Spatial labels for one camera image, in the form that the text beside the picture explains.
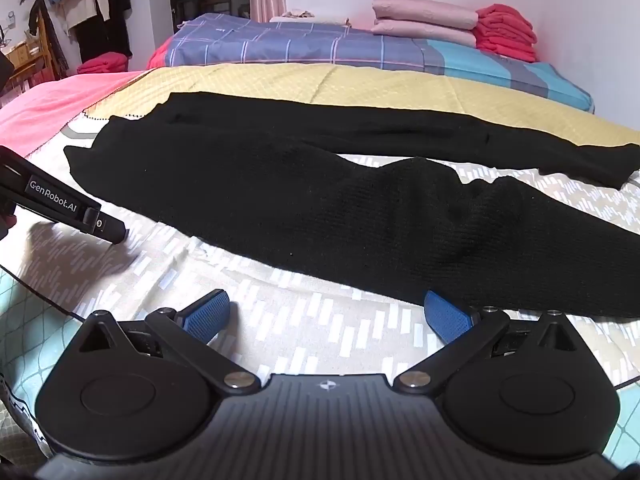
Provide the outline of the person left hand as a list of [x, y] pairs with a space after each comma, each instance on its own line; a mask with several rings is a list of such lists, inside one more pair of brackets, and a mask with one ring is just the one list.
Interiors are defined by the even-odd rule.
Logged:
[[16, 223], [15, 203], [6, 197], [0, 200], [0, 240], [3, 240]]

